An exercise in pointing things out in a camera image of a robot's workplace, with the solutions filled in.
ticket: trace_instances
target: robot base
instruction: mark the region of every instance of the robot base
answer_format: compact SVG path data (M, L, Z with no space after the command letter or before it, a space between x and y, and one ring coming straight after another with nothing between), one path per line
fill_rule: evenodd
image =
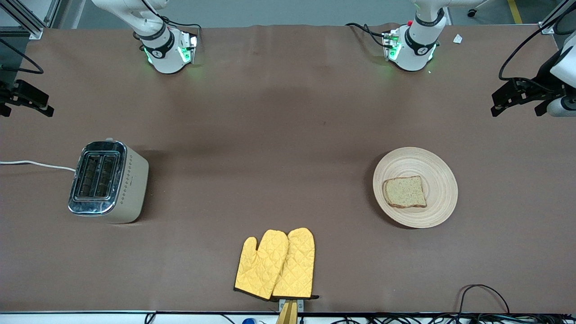
M418 71L426 66L429 60L432 59L432 54L436 49L436 45L432 49L427 50L424 55L416 55L414 50L411 49L406 43L406 30L408 25L403 25L398 29L391 31L392 37L397 36L398 40L396 42L389 42L385 40L385 43L393 45L393 48L384 48L384 57L387 60L394 62L399 68L406 71Z
M186 64L194 64L194 56L198 47L198 36L190 35L189 33L182 32L176 28L169 29L176 42L172 45L163 58L154 57L153 53L148 53L148 62L154 68L164 74L172 74L180 71Z

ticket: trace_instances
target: plate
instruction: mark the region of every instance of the plate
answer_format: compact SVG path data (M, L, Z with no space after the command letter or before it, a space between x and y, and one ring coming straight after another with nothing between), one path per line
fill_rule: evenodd
M426 207L394 208L384 199L384 181L419 175ZM420 148L399 148L385 155L374 170L374 195L380 208L393 220L414 228L442 224L454 211L458 184L450 167L437 155Z

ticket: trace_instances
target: white cable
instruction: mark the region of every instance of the white cable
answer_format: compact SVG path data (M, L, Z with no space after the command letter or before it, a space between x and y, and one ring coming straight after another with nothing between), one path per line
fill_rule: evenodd
M35 164L35 165L39 165L39 166L41 166L41 167L54 168L54 169L63 169L63 170L68 170L68 171L76 172L76 170L75 170L75 169L72 169L72 168L59 167L59 166L57 166L57 165L49 165L49 164L38 163L38 162L34 162L34 161L0 161L0 164Z

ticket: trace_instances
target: brown table cover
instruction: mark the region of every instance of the brown table cover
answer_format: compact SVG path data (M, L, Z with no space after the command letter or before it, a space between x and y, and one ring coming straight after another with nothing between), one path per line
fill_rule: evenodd
M113 137L150 176L141 218L111 225L67 210L72 172L1 166L0 309L276 309L232 290L242 243L308 227L321 298L307 311L454 311L474 283L512 312L574 311L576 120L534 105L490 115L500 65L534 30L447 27L407 73L348 27L206 29L204 65L174 75L129 30L46 30L26 51L46 73L19 77L54 117L0 119L0 159L75 167ZM539 36L506 74L532 77L555 51ZM402 228L373 198L374 167L403 146L456 176L456 210L437 227ZM478 290L464 310L503 308Z

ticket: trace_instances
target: quilted pattern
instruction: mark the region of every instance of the quilted pattern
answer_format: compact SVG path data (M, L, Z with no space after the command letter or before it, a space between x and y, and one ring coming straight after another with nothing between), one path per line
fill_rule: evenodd
M272 295L310 298L314 272L314 236L307 228L298 228L288 234L288 241L288 255Z
M256 249L256 238L247 238L240 254L234 288L270 299L288 253L288 237L269 229Z

